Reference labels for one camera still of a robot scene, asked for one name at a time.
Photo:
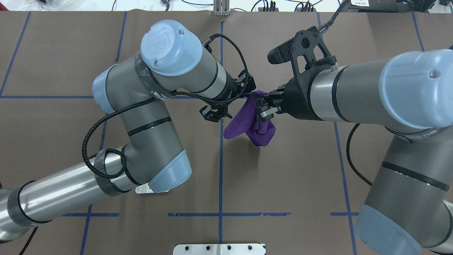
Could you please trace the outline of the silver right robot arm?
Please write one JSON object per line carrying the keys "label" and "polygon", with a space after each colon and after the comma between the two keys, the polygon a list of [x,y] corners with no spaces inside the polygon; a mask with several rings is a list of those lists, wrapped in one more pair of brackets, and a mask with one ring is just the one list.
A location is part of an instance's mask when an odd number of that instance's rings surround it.
{"label": "silver right robot arm", "polygon": [[452,254],[452,50],[310,68],[258,98],[263,121],[377,124],[393,134],[356,220],[380,255]]}

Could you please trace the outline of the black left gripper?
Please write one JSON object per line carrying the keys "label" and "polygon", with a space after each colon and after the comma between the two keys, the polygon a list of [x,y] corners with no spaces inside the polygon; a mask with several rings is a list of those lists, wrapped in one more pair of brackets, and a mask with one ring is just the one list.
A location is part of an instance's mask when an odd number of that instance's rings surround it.
{"label": "black left gripper", "polygon": [[207,121],[220,122],[222,118],[233,116],[228,111],[229,104],[238,97],[249,97],[256,90],[254,77],[246,71],[239,73],[238,79],[227,76],[225,88],[221,92],[221,104],[208,104],[199,110]]}

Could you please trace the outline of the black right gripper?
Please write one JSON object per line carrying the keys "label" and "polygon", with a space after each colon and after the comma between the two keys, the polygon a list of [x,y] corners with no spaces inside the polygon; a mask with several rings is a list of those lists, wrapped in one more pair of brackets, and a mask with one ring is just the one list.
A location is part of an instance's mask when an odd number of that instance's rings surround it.
{"label": "black right gripper", "polygon": [[262,123],[270,121],[275,114],[286,113],[299,120],[322,121],[315,113],[310,92],[312,84],[320,71],[304,71],[293,74],[285,87],[278,87],[260,96],[256,113]]}

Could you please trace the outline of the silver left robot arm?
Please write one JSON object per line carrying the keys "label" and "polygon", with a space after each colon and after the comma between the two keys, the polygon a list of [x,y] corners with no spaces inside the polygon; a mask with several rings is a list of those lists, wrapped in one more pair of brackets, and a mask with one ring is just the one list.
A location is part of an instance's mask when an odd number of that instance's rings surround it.
{"label": "silver left robot arm", "polygon": [[166,101],[201,100],[202,117],[218,122],[254,88],[231,39],[217,33],[201,40],[179,21],[157,21],[136,53],[93,81],[105,116],[82,139],[81,163],[1,193],[1,243],[144,184],[157,193],[183,184],[191,165]]}

